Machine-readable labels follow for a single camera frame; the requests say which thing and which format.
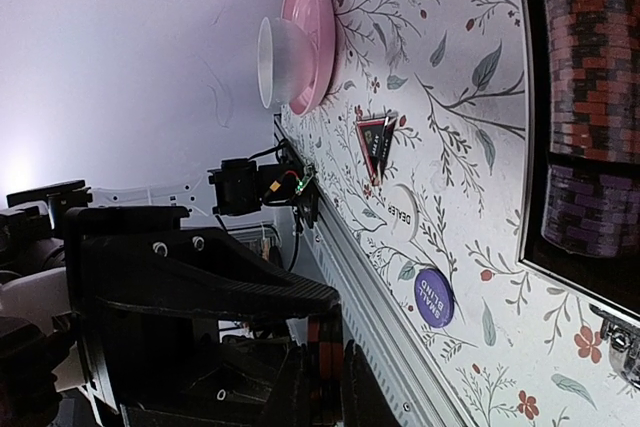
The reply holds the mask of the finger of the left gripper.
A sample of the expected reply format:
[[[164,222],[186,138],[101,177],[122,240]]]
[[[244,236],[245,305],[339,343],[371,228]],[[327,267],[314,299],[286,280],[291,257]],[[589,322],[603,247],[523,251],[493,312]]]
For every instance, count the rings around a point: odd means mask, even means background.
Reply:
[[[190,319],[304,318],[334,308],[336,289],[271,264],[219,228],[87,239],[90,306]]]

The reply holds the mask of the short chip stack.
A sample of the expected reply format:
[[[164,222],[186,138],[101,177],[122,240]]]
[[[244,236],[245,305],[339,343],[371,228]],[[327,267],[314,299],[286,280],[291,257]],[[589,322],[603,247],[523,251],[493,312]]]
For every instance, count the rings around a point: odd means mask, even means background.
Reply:
[[[310,316],[307,324],[312,426],[343,420],[341,379],[344,360],[342,317],[337,311]]]

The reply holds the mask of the black triangle button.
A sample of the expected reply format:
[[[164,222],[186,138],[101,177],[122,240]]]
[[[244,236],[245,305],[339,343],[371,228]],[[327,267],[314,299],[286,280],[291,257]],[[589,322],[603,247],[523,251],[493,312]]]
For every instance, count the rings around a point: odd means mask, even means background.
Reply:
[[[383,182],[397,120],[398,114],[391,111],[383,116],[356,122],[364,164],[373,186],[379,186]]]

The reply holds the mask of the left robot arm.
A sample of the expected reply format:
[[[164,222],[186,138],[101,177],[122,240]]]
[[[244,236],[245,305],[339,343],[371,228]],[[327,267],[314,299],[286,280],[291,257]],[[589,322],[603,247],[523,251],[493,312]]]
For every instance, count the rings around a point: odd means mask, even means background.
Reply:
[[[83,182],[1,213],[1,422],[45,426],[81,390],[101,426],[333,426],[335,289],[178,206],[93,207]]]

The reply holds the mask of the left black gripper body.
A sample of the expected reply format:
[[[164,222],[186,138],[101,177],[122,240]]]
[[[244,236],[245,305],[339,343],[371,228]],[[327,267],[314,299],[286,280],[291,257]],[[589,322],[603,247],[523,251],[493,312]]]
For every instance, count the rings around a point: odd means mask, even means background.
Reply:
[[[69,210],[64,246],[72,310],[81,354],[101,401],[106,426],[260,426],[259,417],[287,355],[294,347],[248,339],[221,341],[225,319],[136,314],[90,306],[80,248],[100,236],[183,228],[182,207]]]

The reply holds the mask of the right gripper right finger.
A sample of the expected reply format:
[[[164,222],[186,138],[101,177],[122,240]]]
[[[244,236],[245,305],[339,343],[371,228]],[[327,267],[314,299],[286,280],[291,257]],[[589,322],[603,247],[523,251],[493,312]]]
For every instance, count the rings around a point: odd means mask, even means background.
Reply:
[[[399,427],[361,346],[345,347],[341,380],[343,424],[347,427]]]

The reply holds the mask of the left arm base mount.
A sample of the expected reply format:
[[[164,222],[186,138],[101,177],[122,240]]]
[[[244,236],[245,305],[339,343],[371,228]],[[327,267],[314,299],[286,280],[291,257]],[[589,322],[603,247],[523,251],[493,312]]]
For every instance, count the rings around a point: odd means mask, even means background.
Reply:
[[[275,146],[248,158],[228,159],[209,172],[218,215],[242,216],[264,207],[292,207],[311,228],[318,219],[319,190],[316,169],[304,162],[292,144]]]

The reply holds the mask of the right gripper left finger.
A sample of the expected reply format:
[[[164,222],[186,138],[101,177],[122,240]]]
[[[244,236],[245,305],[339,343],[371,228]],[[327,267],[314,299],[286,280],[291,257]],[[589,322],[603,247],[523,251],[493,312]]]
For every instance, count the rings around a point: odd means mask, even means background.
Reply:
[[[311,425],[310,379],[306,348],[291,348],[260,414],[265,427],[309,427]]]

